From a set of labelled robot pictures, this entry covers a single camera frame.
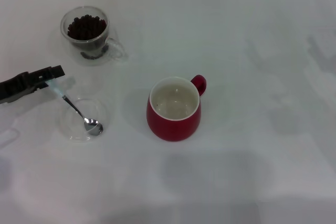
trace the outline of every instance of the white tabletop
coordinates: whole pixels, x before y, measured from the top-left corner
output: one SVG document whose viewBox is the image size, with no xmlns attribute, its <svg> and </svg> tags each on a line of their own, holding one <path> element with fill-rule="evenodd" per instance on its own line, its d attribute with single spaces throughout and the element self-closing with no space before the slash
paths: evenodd
<svg viewBox="0 0 336 224">
<path fill-rule="evenodd" d="M 78 65 L 59 30 L 104 9 L 129 60 Z M 105 132 L 62 134 L 47 89 L 0 108 L 1 224 L 280 224 L 336 218 L 335 0 L 0 0 L 0 81 L 62 65 L 71 97 L 107 98 Z M 202 74 L 178 143 L 145 119 L 150 88 Z"/>
</svg>

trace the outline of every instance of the mug handle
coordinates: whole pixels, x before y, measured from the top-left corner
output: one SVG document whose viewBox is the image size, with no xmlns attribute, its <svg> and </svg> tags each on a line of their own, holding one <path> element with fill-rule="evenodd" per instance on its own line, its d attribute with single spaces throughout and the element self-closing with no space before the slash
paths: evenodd
<svg viewBox="0 0 336 224">
<path fill-rule="evenodd" d="M 112 59 L 126 60 L 127 54 L 122 44 L 111 37 L 107 37 L 105 43 L 109 45 L 108 54 Z"/>
<path fill-rule="evenodd" d="M 203 76 L 201 76 L 200 74 L 196 75 L 192 80 L 191 83 L 193 85 L 195 85 L 195 87 L 198 90 L 198 93 L 200 94 L 199 96 L 201 96 L 205 89 L 206 89 L 206 80 Z"/>
</svg>

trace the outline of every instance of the coffee bean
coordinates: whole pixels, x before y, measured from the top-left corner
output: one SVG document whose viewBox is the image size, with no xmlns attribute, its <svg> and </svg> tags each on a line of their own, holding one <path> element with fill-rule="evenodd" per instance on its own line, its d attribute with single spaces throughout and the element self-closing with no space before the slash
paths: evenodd
<svg viewBox="0 0 336 224">
<path fill-rule="evenodd" d="M 101 35 L 106 26 L 104 19 L 86 14 L 81 18 L 74 18 L 74 21 L 68 26 L 68 36 L 78 40 L 93 39 Z"/>
</svg>

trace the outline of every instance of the glass cup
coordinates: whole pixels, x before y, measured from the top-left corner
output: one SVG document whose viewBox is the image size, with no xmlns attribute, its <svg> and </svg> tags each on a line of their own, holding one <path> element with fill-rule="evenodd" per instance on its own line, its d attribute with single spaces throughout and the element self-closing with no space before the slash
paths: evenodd
<svg viewBox="0 0 336 224">
<path fill-rule="evenodd" d="M 91 15 L 98 16 L 106 22 L 105 30 L 96 38 L 89 40 L 77 40 L 68 36 L 68 27 L 74 18 Z M 123 60 L 126 58 L 126 53 L 123 46 L 115 39 L 109 37 L 110 21 L 107 15 L 96 7 L 80 6 L 69 11 L 61 21 L 61 33 L 73 46 L 71 56 L 81 65 L 100 65 L 110 59 Z"/>
<path fill-rule="evenodd" d="M 85 117 L 95 119 L 101 123 L 103 125 L 103 131 L 108 129 L 111 115 L 110 107 L 106 103 L 106 100 L 77 97 L 76 100 L 72 101 Z M 59 116 L 58 126 L 66 138 L 80 142 L 91 141 L 97 138 L 96 136 L 92 136 L 90 132 L 85 129 L 83 118 L 72 107 L 65 106 L 64 104 Z"/>
</svg>

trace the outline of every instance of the glass rim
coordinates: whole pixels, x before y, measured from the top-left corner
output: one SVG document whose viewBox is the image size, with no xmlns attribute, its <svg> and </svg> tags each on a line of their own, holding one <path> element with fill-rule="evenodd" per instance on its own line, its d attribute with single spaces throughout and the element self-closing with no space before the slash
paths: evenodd
<svg viewBox="0 0 336 224">
<path fill-rule="evenodd" d="M 93 38 L 93 39 L 89 39 L 89 40 L 79 40 L 79 39 L 73 39 L 71 38 L 70 36 L 68 36 L 68 34 L 66 34 L 66 32 L 64 31 L 64 22 L 67 18 L 67 16 L 73 12 L 74 10 L 77 10 L 77 9 L 81 9 L 81 8 L 92 8 L 92 9 L 96 9 L 100 12 L 102 12 L 105 17 L 106 17 L 106 21 L 107 21 L 107 24 L 106 24 L 106 28 L 105 30 L 97 37 Z M 106 31 L 109 29 L 109 25 L 110 25 L 110 20 L 109 20 L 109 17 L 106 15 L 106 13 L 102 10 L 102 9 L 99 9 L 97 7 L 94 7 L 94 6 L 78 6 L 74 9 L 71 9 L 70 11 L 68 11 L 67 13 L 65 13 L 65 15 L 63 16 L 62 20 L 61 20 L 61 24 L 60 24 L 60 28 L 61 28 L 61 33 L 62 35 L 68 39 L 70 42 L 73 42 L 73 43 L 79 43 L 79 44 L 84 44 L 84 43 L 90 43 L 90 42 L 93 42 L 93 41 L 96 41 L 98 39 L 100 39 L 105 33 Z"/>
</svg>

